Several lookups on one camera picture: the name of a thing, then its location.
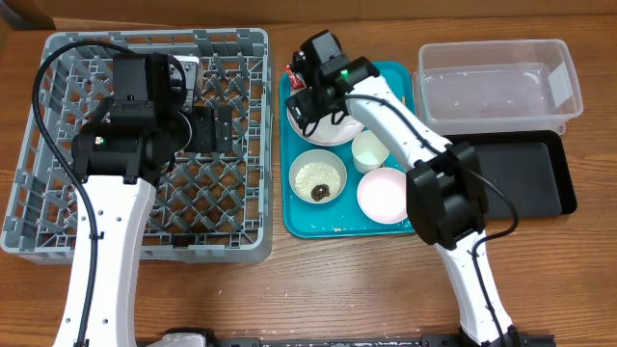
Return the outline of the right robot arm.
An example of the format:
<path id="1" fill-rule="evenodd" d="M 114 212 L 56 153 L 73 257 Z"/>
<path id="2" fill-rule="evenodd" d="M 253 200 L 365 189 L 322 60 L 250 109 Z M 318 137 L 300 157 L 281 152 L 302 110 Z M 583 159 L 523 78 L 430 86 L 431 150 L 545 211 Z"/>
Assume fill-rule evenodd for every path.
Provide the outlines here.
<path id="1" fill-rule="evenodd" d="M 459 306 L 464 346 L 521 346 L 523 338 L 498 296 L 486 244 L 487 191 L 474 148 L 452 144 L 424 125 L 365 57 L 350 60 L 324 30 L 289 65 L 305 87 L 285 101 L 302 128 L 336 114 L 372 131 L 406 175 L 406 212 L 416 234 L 439 253 Z"/>

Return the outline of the grey bowl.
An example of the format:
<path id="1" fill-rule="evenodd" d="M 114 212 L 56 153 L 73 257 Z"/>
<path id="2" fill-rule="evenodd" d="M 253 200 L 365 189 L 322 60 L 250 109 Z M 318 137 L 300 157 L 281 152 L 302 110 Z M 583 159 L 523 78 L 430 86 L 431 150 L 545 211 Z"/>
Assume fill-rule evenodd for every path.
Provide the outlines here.
<path id="1" fill-rule="evenodd" d="M 326 149 L 311 149 L 308 151 L 303 152 L 302 154 L 300 154 L 292 163 L 290 169 L 289 169 L 289 183 L 290 186 L 292 188 L 293 193 L 298 196 L 301 200 L 308 202 L 308 203 L 312 203 L 312 204 L 323 204 L 323 203 L 327 203 L 330 202 L 332 200 L 329 201 L 325 201 L 325 202 L 310 202 L 308 200 L 304 200 L 302 199 L 297 193 L 296 193 L 296 189 L 294 188 L 294 183 L 295 183 L 295 176 L 298 173 L 298 171 L 304 167 L 306 164 L 308 163 L 312 163 L 312 162 L 323 162 L 323 163 L 327 163 L 329 165 L 332 165 L 337 172 L 339 173 L 340 177 L 341 177 L 341 188 L 339 193 L 332 199 L 336 199 L 344 190 L 345 186 L 346 186 L 346 182 L 347 182 L 347 170 L 345 168 L 345 165 L 343 164 L 342 160 L 333 152 L 328 151 Z"/>

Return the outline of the white rice pile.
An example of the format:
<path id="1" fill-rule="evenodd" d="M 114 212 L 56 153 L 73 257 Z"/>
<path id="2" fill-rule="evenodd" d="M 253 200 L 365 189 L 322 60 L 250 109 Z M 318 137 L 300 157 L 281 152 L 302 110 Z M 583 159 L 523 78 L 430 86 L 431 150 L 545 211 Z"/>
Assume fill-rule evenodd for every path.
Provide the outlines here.
<path id="1" fill-rule="evenodd" d="M 321 201 L 314 201 L 310 192 L 318 184 L 327 184 L 331 195 Z M 325 202 L 332 200 L 340 191 L 341 177 L 337 170 L 327 163 L 312 162 L 302 167 L 295 176 L 294 188 L 304 200 L 310 202 Z"/>

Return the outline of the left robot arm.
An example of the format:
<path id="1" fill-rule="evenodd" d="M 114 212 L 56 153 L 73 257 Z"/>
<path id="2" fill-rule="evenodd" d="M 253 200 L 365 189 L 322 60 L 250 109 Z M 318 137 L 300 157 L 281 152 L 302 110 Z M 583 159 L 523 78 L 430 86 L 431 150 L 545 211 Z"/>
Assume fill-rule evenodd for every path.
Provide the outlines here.
<path id="1" fill-rule="evenodd" d="M 231 110 L 195 103 L 196 57 L 118 54 L 112 95 L 71 141 L 75 251 L 57 346 L 133 346 L 142 238 L 177 153 L 232 150 Z"/>

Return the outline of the white cup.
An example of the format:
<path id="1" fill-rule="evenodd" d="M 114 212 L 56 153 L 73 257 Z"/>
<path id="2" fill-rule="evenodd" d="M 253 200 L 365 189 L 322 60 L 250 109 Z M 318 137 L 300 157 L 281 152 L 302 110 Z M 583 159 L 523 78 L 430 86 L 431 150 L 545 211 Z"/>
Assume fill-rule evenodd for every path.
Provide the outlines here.
<path id="1" fill-rule="evenodd" d="M 358 172 L 368 172 L 381 168 L 390 152 L 370 130 L 359 133 L 352 142 L 353 163 Z"/>

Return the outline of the white red wrapper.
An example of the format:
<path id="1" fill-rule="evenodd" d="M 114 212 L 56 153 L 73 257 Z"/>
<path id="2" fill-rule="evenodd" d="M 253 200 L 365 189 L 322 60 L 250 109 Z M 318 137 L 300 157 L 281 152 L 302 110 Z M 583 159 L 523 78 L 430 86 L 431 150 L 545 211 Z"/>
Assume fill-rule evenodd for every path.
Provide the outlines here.
<path id="1" fill-rule="evenodd" d="M 299 73 L 294 72 L 290 65 L 285 66 L 285 73 L 289 79 L 291 91 L 299 91 L 306 87 L 302 76 Z"/>

